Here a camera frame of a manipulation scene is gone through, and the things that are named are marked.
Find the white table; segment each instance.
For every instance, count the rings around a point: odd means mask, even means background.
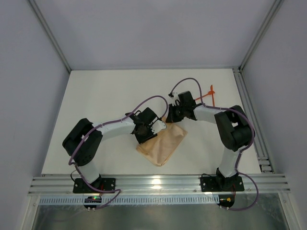
[[[42,174],[69,174],[69,156],[62,147],[64,138],[82,118],[91,122],[108,121],[122,117],[140,102],[152,95],[167,96],[183,78],[194,77],[203,94],[213,85],[215,105],[242,106],[231,69],[177,69],[177,70],[90,70],[73,71],[65,91],[59,116],[52,135]],[[191,91],[199,97],[194,81],[181,83],[176,92]],[[204,102],[212,105],[210,96]],[[165,103],[156,98],[141,107],[150,107],[158,116]],[[188,131],[169,161],[162,167],[152,165],[137,150],[134,135],[122,135],[103,141],[94,158],[101,174],[214,174],[219,166],[224,146],[216,125],[184,119],[177,123]],[[254,147],[245,151],[239,170],[243,173],[261,173]]]

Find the cable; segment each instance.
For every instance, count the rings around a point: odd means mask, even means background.
[[[202,93],[201,93],[201,85],[200,85],[200,83],[199,83],[195,78],[185,78],[185,79],[182,79],[181,81],[179,81],[179,82],[173,87],[171,93],[173,93],[174,89],[175,89],[181,82],[186,81],[186,80],[193,80],[193,81],[195,81],[195,82],[197,83],[198,88],[199,88],[199,92],[200,92],[201,104],[202,104],[204,107],[210,108],[210,109],[216,109],[216,110],[231,111],[231,112],[233,112],[233,113],[238,114],[240,117],[242,117],[242,118],[248,123],[248,126],[249,126],[249,128],[250,128],[250,130],[251,130],[252,137],[251,137],[251,140],[250,140],[249,144],[248,144],[245,148],[243,148],[243,149],[241,149],[241,150],[239,151],[239,155],[238,155],[238,158],[237,158],[236,164],[235,164],[235,170],[236,170],[236,172],[237,172],[238,174],[243,175],[243,176],[246,176],[248,179],[250,179],[250,180],[252,181],[252,183],[255,185],[255,188],[256,188],[256,198],[255,198],[255,201],[254,201],[250,206],[248,206],[248,207],[244,207],[244,208],[229,208],[229,209],[228,209],[228,210],[232,210],[232,211],[244,211],[244,210],[247,210],[247,209],[253,207],[253,206],[256,204],[256,202],[258,201],[258,199],[259,199],[259,189],[258,189],[258,187],[257,187],[256,182],[255,182],[250,176],[248,176],[247,174],[244,174],[244,173],[242,173],[242,172],[239,172],[238,166],[239,166],[239,163],[240,163],[240,159],[241,159],[241,156],[242,156],[242,152],[245,151],[245,150],[247,150],[247,149],[248,149],[249,147],[251,147],[252,144],[254,143],[254,140],[255,140],[254,127],[253,127],[253,125],[251,124],[251,122],[247,119],[247,117],[244,116],[242,113],[238,112],[237,110],[234,110],[234,109],[231,109],[231,108],[223,108],[223,107],[215,107],[215,106],[206,105],[206,104],[203,102],[203,99],[202,99],[202,97],[201,97],[201,96],[202,96]]]
[[[167,100],[166,100],[164,97],[160,96],[160,95],[155,95],[155,96],[149,97],[149,98],[147,98],[146,100],[144,100],[143,102],[141,102],[131,113],[129,113],[129,114],[128,114],[127,116],[125,116],[124,118],[118,119],[118,120],[113,120],[113,121],[107,121],[107,122],[104,122],[103,124],[97,125],[97,126],[95,126],[94,128],[92,128],[87,134],[84,135],[84,138],[80,141],[80,143],[78,144],[77,148],[75,149],[75,151],[74,151],[73,154],[71,155],[71,158],[70,158],[70,160],[69,160],[69,162],[68,162],[68,165],[72,165],[72,164],[73,164],[73,165],[75,166],[76,171],[79,173],[79,175],[81,176],[81,178],[83,179],[83,181],[86,183],[86,185],[87,185],[88,187],[90,187],[92,190],[94,190],[94,191],[96,191],[96,192],[99,192],[99,193],[102,193],[102,194],[118,192],[112,199],[110,199],[110,200],[109,200],[108,202],[106,202],[105,204],[103,204],[103,205],[97,207],[96,209],[102,209],[102,208],[108,206],[113,200],[116,199],[116,197],[118,197],[118,195],[120,194],[121,190],[120,190],[120,189],[114,189],[114,190],[110,190],[110,191],[104,191],[104,190],[99,190],[99,189],[94,188],[93,186],[91,186],[90,183],[87,182],[87,180],[85,179],[85,177],[82,175],[81,171],[79,170],[78,165],[77,165],[75,162],[72,162],[72,160],[74,159],[75,155],[77,154],[77,152],[79,151],[80,147],[81,147],[82,144],[85,142],[85,140],[87,139],[87,137],[88,137],[92,132],[94,132],[96,129],[98,129],[98,128],[102,127],[102,126],[108,125],[108,124],[112,124],[112,123],[116,123],[116,122],[121,122],[121,121],[127,119],[127,118],[130,117],[139,107],[141,107],[144,103],[146,103],[146,102],[149,101],[150,99],[157,98],[157,97],[162,98],[162,99],[165,101],[165,103],[166,103],[166,110],[165,110],[165,112],[163,113],[163,115],[161,116],[161,118],[164,117],[165,114],[167,113],[167,110],[168,110],[168,103],[167,103]]]
[[[74,171],[71,172],[71,179],[72,179],[72,181],[74,181],[74,182],[75,182],[75,180],[73,179],[72,174],[73,174],[75,171],[77,171],[77,170],[74,170]]]

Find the orange object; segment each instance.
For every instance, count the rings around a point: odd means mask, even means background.
[[[215,106],[214,94],[215,94],[215,92],[213,91],[213,85],[211,85],[211,86],[210,86],[210,91],[209,91],[207,94],[203,95],[202,98],[205,97],[205,96],[208,96],[208,95],[212,95],[212,104],[213,104],[213,106]]]

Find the folded cloth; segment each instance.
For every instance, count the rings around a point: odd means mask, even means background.
[[[161,130],[158,136],[138,145],[136,148],[138,152],[156,166],[162,166],[168,161],[188,133],[174,123],[167,123],[166,126],[167,128]]]

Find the white vent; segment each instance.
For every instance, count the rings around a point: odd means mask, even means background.
[[[82,205],[86,198],[87,196],[44,196],[41,197],[39,205]],[[111,196],[102,196],[101,204],[105,204],[111,198]],[[110,205],[187,205],[218,203],[218,195],[121,195]]]

